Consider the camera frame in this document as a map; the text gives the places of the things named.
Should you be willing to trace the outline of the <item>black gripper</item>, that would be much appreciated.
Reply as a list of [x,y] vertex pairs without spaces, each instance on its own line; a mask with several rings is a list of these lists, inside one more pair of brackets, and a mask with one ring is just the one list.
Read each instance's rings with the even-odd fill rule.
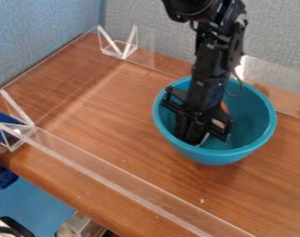
[[164,88],[160,104],[175,113],[175,137],[190,145],[202,144],[209,137],[213,108],[223,102],[229,75],[215,78],[190,78],[187,90],[173,85]]

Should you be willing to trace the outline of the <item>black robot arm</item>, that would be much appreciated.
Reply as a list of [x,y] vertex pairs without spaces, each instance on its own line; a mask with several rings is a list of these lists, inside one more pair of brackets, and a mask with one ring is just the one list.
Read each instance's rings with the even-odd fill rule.
[[162,105],[175,113],[175,137],[199,145],[227,138],[233,119],[222,107],[229,78],[241,64],[247,26],[242,0],[162,0],[168,18],[195,32],[195,61],[186,90],[166,87]]

